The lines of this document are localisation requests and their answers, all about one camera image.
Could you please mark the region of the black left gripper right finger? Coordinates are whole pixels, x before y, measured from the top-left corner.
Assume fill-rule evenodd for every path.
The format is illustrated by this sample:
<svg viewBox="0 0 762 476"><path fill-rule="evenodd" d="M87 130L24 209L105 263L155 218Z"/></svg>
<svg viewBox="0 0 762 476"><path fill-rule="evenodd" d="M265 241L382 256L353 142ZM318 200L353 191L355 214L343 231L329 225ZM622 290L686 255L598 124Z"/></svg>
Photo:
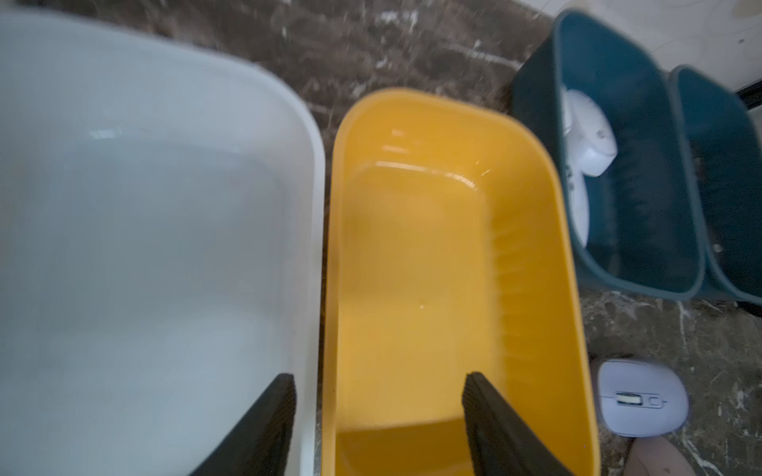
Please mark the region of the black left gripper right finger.
<svg viewBox="0 0 762 476"><path fill-rule="evenodd" d="M476 475L569 475L479 372L466 376L462 407L473 472Z"/></svg>

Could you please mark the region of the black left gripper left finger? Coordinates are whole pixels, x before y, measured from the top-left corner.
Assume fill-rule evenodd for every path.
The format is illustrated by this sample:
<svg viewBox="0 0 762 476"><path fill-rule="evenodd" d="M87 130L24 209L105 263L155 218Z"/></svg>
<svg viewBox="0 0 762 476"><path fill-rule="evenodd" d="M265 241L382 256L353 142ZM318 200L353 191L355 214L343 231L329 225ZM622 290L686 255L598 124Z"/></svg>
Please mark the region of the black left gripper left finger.
<svg viewBox="0 0 762 476"><path fill-rule="evenodd" d="M294 376L277 375L218 447L192 473L283 475L297 410Z"/></svg>

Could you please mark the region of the pink mouse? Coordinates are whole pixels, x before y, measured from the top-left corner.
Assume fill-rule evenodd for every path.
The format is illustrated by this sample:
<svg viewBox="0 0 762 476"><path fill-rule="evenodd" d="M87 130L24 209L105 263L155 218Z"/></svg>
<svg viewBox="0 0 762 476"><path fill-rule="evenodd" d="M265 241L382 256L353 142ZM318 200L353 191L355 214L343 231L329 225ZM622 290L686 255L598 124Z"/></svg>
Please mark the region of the pink mouse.
<svg viewBox="0 0 762 476"><path fill-rule="evenodd" d="M636 438L631 445L623 476L696 476L687 458L663 436Z"/></svg>

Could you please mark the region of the yellow storage box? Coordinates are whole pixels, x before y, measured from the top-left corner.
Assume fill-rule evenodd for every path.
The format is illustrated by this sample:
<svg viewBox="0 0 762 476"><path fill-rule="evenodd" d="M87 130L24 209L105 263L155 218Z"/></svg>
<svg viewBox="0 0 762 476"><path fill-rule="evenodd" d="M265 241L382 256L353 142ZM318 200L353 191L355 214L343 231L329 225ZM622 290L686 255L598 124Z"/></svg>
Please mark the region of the yellow storage box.
<svg viewBox="0 0 762 476"><path fill-rule="evenodd" d="M331 172L325 475L470 475L479 372L575 475L600 471L555 165L517 120L412 89L360 99Z"/></svg>

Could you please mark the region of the white storage box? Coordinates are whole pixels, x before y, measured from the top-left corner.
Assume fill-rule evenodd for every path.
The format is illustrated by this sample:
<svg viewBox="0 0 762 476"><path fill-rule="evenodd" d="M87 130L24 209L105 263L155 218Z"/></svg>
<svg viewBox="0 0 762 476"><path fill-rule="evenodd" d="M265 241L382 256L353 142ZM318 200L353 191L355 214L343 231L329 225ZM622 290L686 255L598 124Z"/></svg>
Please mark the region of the white storage box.
<svg viewBox="0 0 762 476"><path fill-rule="evenodd" d="M189 475L279 374L315 468L325 150L249 61L1 13L1 471Z"/></svg>

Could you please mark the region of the white mouse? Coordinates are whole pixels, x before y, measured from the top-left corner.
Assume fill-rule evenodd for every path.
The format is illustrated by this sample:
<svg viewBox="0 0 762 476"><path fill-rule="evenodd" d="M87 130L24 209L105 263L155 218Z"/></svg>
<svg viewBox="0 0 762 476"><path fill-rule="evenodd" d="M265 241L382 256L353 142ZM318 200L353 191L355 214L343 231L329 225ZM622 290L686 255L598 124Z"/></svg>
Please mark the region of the white mouse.
<svg viewBox="0 0 762 476"><path fill-rule="evenodd" d="M581 246L587 247L589 228L591 227L589 193L585 184L585 175L570 164L567 164L567 184L571 206L571 222L573 222L573 228L575 228Z"/></svg>
<svg viewBox="0 0 762 476"><path fill-rule="evenodd" d="M562 97L567 160L584 175L600 177L618 155L612 127L603 110L583 92L565 88Z"/></svg>

